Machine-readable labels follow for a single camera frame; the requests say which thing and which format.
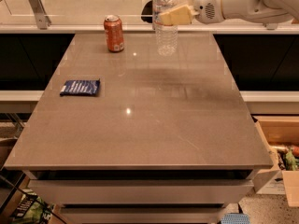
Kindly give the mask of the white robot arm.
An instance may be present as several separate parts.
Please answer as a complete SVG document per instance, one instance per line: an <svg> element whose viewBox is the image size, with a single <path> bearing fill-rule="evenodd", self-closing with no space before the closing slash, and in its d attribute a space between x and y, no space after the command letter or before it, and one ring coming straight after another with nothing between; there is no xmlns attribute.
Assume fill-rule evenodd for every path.
<svg viewBox="0 0 299 224"><path fill-rule="evenodd" d="M255 23L281 23L299 19L299 0L170 0L158 15L162 25L203 24L240 19Z"/></svg>

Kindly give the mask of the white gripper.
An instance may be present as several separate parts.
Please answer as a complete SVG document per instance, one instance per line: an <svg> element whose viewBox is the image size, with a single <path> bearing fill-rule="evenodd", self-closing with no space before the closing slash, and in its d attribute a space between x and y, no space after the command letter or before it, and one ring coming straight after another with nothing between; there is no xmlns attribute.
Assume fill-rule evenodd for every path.
<svg viewBox="0 0 299 224"><path fill-rule="evenodd" d="M169 5L180 6L172 7L159 14L159 21L165 26L188 25L192 23L194 17L203 24L224 21L221 0L170 0Z"/></svg>

